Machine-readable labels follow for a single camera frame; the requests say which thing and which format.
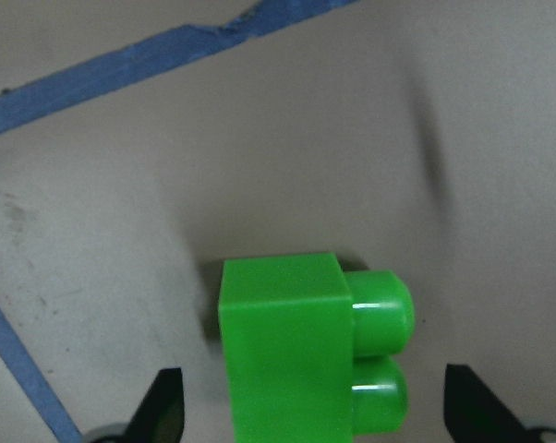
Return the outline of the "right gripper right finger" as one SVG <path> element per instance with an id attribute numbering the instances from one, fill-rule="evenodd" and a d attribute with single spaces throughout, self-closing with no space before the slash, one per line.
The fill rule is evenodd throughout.
<path id="1" fill-rule="evenodd" d="M 468 365 L 448 364 L 443 421 L 454 442 L 529 442 L 525 427 Z"/>

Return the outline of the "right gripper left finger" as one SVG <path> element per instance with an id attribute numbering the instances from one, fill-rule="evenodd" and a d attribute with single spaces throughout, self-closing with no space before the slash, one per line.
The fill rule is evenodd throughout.
<path id="1" fill-rule="evenodd" d="M 180 442 L 185 420 L 182 369 L 162 369 L 130 420 L 123 441 Z"/>

